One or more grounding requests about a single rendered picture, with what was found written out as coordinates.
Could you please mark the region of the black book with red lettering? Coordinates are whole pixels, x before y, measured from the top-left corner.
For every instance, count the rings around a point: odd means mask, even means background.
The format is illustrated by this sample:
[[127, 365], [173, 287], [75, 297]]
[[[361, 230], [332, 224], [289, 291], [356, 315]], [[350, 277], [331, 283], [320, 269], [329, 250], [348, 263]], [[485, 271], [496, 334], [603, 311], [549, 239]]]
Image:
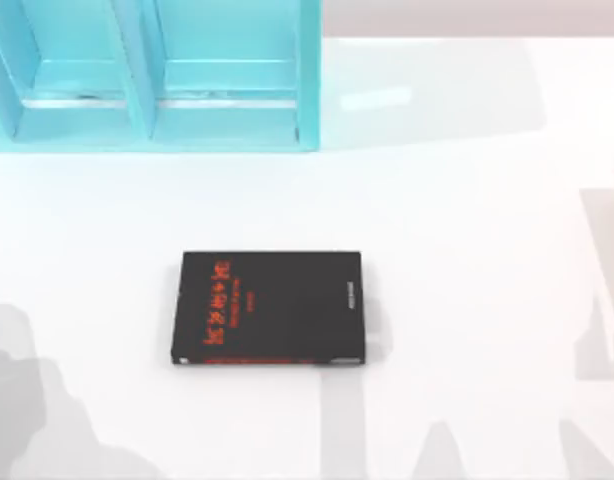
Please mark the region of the black book with red lettering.
[[175, 365], [363, 365], [358, 251], [188, 251]]

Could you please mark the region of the light blue rack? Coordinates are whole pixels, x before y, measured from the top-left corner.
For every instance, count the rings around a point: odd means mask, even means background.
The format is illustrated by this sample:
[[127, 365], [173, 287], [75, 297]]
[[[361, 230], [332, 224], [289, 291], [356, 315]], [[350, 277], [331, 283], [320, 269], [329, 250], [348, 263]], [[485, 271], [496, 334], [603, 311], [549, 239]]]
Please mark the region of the light blue rack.
[[0, 0], [0, 153], [296, 152], [323, 0]]

